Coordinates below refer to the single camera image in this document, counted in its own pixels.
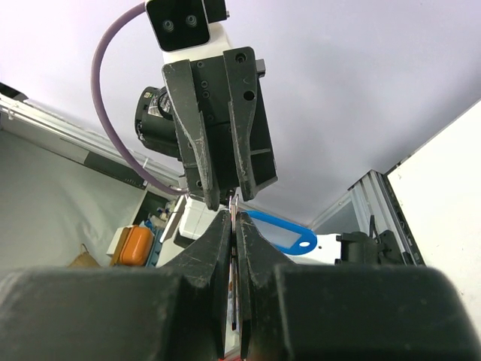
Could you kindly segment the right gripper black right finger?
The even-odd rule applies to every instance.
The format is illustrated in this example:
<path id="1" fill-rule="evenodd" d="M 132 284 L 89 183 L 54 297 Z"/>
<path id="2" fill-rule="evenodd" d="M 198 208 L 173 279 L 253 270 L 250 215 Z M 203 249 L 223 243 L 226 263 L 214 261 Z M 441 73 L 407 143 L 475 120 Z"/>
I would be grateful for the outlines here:
<path id="1" fill-rule="evenodd" d="M 245 360 L 478 360 L 453 284 L 414 265 L 300 265 L 236 219 Z"/>

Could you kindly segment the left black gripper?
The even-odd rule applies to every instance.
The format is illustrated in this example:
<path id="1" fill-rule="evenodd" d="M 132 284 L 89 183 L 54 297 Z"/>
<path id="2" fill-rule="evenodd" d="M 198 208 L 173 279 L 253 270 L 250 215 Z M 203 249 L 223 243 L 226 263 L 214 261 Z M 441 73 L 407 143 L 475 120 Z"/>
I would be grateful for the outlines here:
<path id="1" fill-rule="evenodd" d="M 189 194 L 212 211 L 235 190 L 247 202 L 277 181 L 264 74 L 251 47 L 162 67 Z"/>

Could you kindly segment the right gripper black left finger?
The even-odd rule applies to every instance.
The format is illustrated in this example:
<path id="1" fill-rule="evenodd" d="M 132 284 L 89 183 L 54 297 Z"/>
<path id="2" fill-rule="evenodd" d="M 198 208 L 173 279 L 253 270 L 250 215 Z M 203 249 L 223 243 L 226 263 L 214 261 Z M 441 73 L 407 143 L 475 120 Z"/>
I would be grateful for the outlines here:
<path id="1" fill-rule="evenodd" d="M 231 218 L 158 268 L 1 274 L 3 360 L 216 360 L 225 353 Z"/>

